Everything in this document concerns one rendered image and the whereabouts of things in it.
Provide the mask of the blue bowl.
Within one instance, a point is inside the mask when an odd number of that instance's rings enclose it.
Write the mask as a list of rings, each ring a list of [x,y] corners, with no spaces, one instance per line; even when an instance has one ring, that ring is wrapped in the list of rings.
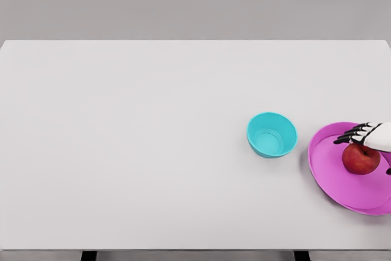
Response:
[[[298,132],[287,117],[276,112],[253,116],[246,128],[252,150],[263,158],[278,158],[290,153],[298,142]]]

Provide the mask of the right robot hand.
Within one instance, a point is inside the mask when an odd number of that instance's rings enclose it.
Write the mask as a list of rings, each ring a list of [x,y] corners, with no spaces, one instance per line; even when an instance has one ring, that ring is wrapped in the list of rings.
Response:
[[[391,122],[361,123],[345,131],[333,142],[339,144],[359,144],[380,153],[391,153]]]

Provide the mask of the red apple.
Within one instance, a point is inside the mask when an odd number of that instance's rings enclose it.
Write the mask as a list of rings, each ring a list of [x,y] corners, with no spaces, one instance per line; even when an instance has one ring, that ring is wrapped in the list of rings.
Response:
[[[376,150],[359,144],[348,145],[342,153],[342,162],[352,174],[372,173],[380,164],[381,156]]]

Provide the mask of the pink plate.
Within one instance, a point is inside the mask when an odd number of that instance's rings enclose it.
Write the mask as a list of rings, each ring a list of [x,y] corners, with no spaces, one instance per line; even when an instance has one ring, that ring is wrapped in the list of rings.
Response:
[[[346,144],[334,140],[356,124],[335,122],[319,129],[308,146],[311,173],[318,186],[336,203],[366,215],[391,214],[391,153],[380,153],[379,166],[371,173],[350,173],[343,165]]]

